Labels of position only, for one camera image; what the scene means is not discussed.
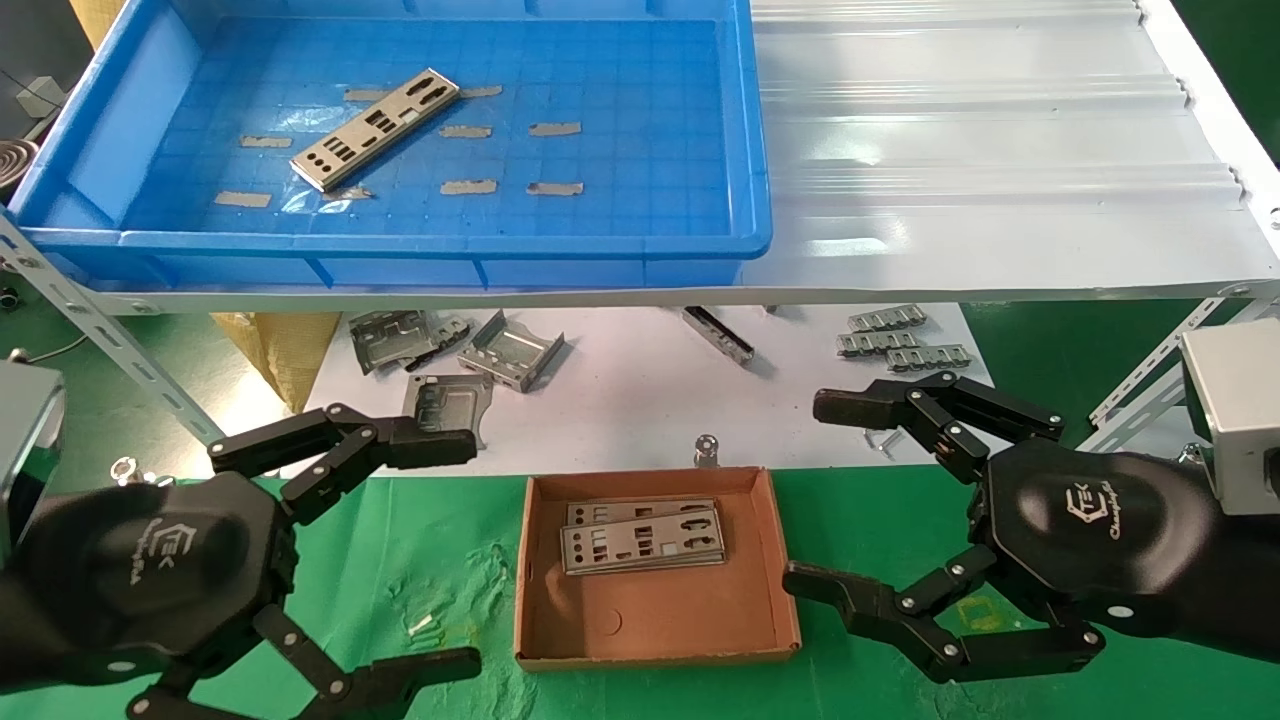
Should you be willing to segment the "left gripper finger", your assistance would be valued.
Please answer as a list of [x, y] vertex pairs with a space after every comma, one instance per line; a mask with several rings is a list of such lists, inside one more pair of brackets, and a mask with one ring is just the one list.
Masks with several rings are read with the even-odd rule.
[[477, 456], [477, 438], [470, 429], [424, 430], [411, 416], [372, 418], [333, 404], [216, 441], [207, 455], [214, 471], [247, 478], [310, 460], [280, 497], [291, 520], [307, 525], [375, 470], [463, 465]]

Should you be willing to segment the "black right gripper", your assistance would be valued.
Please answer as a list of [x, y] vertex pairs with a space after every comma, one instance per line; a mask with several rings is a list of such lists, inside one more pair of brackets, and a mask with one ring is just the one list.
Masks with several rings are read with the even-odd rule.
[[[954, 372], [818, 389], [813, 416], [904, 430], [963, 484], [980, 480], [970, 539], [991, 550], [904, 591], [794, 560], [783, 571], [788, 594], [836, 609], [847, 634], [895, 647], [932, 682], [1078, 673], [1106, 646], [1089, 623], [1277, 661], [1277, 518], [1226, 514], [1203, 469], [1065, 448], [1061, 416]], [[989, 459], [973, 430], [1016, 445]], [[1043, 626], [956, 635], [938, 624], [987, 583]]]

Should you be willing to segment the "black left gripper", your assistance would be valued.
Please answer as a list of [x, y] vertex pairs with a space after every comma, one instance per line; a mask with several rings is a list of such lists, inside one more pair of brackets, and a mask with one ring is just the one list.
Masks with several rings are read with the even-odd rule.
[[261, 641], [315, 689], [297, 719], [403, 719], [420, 691], [480, 675], [474, 647], [342, 670], [280, 607], [297, 562], [285, 511], [234, 473], [47, 498], [3, 568], [3, 691], [163, 673], [128, 719], [246, 719], [189, 693]]

